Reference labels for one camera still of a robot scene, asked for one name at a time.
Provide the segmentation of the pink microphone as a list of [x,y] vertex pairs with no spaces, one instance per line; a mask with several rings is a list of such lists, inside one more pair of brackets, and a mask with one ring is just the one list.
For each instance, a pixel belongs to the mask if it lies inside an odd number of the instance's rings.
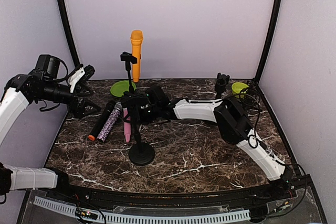
[[131,140],[131,117],[128,113],[127,108],[123,108],[123,130],[124,130],[124,138],[125,142],[129,143]]

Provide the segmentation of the purple glitter microphone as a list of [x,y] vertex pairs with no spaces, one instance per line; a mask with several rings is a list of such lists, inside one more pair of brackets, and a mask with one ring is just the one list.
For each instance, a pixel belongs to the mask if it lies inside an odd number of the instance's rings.
[[109,115],[108,119],[106,120],[101,132],[98,135],[98,142],[104,143],[107,140],[109,133],[111,132],[113,126],[119,119],[122,112],[122,105],[120,102],[117,102]]

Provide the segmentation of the black microphone orange base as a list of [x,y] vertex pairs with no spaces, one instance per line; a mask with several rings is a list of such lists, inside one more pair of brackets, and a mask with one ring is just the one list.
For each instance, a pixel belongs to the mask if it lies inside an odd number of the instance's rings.
[[93,128],[91,129],[89,135],[88,135],[88,139],[91,141],[95,141],[96,138],[98,137],[99,133],[101,132],[101,130],[103,129],[107,119],[109,118],[112,110],[114,109],[116,102],[115,100],[110,100],[105,108],[104,111],[102,112],[102,114],[99,116],[97,122],[95,123],[95,125],[93,126]]

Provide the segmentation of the black round-base stand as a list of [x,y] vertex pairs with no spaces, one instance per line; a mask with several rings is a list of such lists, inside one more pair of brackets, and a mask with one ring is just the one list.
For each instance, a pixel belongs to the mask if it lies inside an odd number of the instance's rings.
[[216,92],[216,97],[217,99],[220,99],[222,94],[226,91],[226,86],[229,83],[230,76],[225,75],[222,73],[217,74],[217,78],[215,81],[215,92]]
[[138,60],[131,53],[125,51],[120,55],[120,60],[125,62],[125,70],[128,74],[129,92],[134,93],[135,89],[132,85],[131,69],[133,64],[138,63]]
[[131,124],[132,136],[136,142],[129,149],[129,159],[136,166],[146,166],[153,162],[155,158],[154,148],[149,143],[142,142],[141,134],[137,127],[137,122],[140,119],[139,109],[148,103],[146,95],[125,91],[120,102],[122,107],[128,110],[128,115],[124,116],[123,120]]

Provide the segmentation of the black tripod shock-mount stand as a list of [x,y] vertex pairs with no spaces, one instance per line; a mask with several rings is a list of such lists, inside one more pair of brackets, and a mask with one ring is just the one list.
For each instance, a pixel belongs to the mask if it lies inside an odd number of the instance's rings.
[[245,110],[260,110],[260,94],[256,90],[256,87],[253,82],[248,81],[246,83],[247,87],[242,88],[242,90],[239,92],[239,99],[240,102]]

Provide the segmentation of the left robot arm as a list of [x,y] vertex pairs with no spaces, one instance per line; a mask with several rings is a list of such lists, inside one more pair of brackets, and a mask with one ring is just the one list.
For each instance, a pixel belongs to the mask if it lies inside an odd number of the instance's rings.
[[[81,119],[101,110],[89,100],[93,91],[87,81],[95,73],[91,65],[79,64],[73,71],[65,70],[65,76],[58,76],[60,66],[65,62],[52,55],[39,55],[35,67],[27,74],[12,77],[1,97],[1,141],[4,141],[14,125],[33,103],[43,102],[39,110],[48,112],[66,105],[68,112]],[[1,164],[1,195],[10,191],[27,189],[53,189],[63,201],[74,197],[74,189],[69,186],[69,176],[57,168],[17,167]]]

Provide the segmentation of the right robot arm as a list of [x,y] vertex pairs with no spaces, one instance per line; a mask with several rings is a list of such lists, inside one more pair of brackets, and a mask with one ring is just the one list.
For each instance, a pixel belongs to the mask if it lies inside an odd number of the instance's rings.
[[170,100],[161,87],[153,86],[136,96],[136,106],[142,121],[156,118],[168,120],[203,120],[216,123],[222,139],[243,150],[274,183],[268,188],[273,200],[280,199],[288,191],[292,170],[258,135],[256,126],[235,95],[215,100]]

